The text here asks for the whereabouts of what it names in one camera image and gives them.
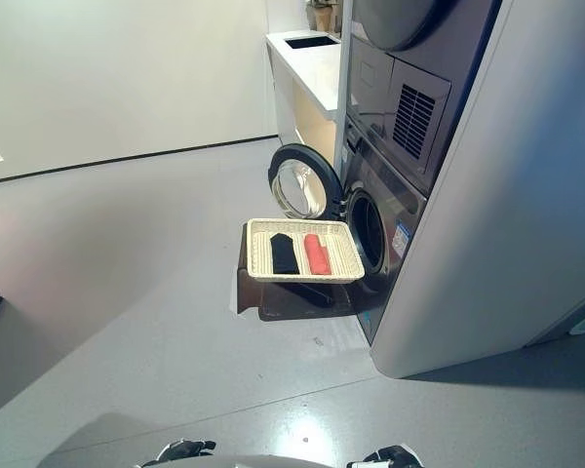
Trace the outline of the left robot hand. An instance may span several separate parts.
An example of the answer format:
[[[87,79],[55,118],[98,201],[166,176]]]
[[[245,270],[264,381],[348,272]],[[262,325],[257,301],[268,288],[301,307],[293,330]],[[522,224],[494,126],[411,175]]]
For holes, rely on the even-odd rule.
[[[154,466],[184,458],[211,456],[213,455],[215,448],[215,441],[190,441],[180,439],[164,446],[153,459],[140,464],[140,467]]]

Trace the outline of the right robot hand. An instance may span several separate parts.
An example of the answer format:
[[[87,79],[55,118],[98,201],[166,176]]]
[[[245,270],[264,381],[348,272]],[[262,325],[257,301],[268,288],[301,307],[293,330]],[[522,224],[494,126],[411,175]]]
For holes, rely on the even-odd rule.
[[[403,445],[379,448],[361,461],[350,461],[347,468],[422,468],[415,452]]]

